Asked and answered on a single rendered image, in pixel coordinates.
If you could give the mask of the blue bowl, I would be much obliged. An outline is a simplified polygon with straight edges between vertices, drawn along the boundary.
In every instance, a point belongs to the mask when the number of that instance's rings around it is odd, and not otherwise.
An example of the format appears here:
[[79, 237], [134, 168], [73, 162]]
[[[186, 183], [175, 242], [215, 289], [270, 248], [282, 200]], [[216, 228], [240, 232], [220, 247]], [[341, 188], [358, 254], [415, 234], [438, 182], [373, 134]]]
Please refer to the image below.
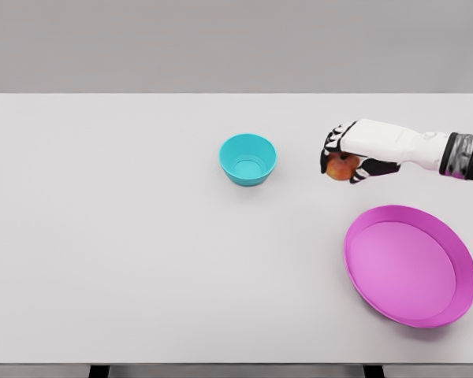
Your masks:
[[221, 145], [218, 160], [232, 182], [242, 187], [254, 187], [263, 183], [273, 172], [277, 164], [277, 151], [261, 135], [239, 134]]

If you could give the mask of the pink plate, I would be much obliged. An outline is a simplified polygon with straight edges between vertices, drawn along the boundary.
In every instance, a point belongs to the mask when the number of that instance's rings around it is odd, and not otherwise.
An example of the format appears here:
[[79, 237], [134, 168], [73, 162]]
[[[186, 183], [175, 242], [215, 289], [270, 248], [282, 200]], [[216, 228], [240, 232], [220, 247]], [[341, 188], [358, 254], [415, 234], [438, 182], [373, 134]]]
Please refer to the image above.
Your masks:
[[413, 328], [459, 320], [473, 304], [473, 257], [442, 220], [387, 205], [349, 226], [343, 258], [354, 288], [380, 314]]

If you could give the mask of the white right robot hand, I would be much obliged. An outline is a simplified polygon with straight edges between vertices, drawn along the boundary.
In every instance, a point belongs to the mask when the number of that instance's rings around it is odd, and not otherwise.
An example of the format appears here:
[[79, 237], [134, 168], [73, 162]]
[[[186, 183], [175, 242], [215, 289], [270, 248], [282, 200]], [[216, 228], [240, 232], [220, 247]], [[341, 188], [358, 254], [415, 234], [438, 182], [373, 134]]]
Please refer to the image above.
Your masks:
[[335, 153], [359, 158], [348, 180], [352, 184], [398, 172], [415, 136], [416, 132], [408, 128], [375, 120], [341, 124], [326, 137], [320, 156], [321, 173], [326, 173], [329, 156]]

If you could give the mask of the red apple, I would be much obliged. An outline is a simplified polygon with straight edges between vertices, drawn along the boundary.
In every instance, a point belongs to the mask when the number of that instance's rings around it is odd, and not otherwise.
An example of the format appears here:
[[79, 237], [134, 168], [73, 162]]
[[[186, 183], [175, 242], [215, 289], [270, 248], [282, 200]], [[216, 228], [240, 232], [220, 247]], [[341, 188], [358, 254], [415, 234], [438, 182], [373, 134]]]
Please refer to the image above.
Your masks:
[[326, 174], [333, 180], [350, 180], [359, 164], [360, 158], [354, 154], [333, 152], [327, 158]]

